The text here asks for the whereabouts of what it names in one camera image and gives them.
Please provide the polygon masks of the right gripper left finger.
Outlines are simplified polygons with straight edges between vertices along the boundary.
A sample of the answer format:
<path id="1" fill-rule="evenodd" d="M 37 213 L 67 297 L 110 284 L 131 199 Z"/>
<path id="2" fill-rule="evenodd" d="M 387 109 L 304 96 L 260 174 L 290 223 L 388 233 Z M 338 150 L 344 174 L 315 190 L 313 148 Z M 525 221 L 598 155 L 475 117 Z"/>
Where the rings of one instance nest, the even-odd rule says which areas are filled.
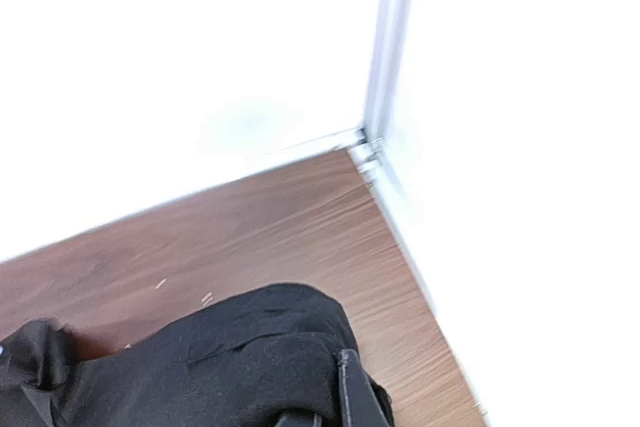
<path id="1" fill-rule="evenodd" d="M 282 412 L 275 427 L 321 427 L 322 417 L 308 411 Z"/>

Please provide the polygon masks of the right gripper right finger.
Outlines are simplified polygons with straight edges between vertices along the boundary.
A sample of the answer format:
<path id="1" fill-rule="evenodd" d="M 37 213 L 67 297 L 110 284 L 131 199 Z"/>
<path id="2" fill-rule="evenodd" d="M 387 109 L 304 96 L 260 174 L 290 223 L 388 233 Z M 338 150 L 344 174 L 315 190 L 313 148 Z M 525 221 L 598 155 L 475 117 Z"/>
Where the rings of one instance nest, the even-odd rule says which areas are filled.
<path id="1" fill-rule="evenodd" d="M 391 399 L 363 368 L 355 350 L 339 353 L 341 422 L 346 427 L 393 427 Z"/>

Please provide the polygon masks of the black long sleeve shirt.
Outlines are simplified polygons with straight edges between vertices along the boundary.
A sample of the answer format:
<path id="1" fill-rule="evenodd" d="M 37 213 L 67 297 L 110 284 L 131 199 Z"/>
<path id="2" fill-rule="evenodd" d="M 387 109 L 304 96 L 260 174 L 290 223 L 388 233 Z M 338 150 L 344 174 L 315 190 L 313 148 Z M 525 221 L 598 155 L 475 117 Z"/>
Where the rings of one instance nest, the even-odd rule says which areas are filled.
<path id="1" fill-rule="evenodd" d="M 94 359 L 68 329 L 33 320 L 1 342 L 1 422 L 275 426 L 282 412 L 308 411 L 343 426 L 344 349 L 359 355 L 341 304 L 295 283 L 230 297 Z"/>

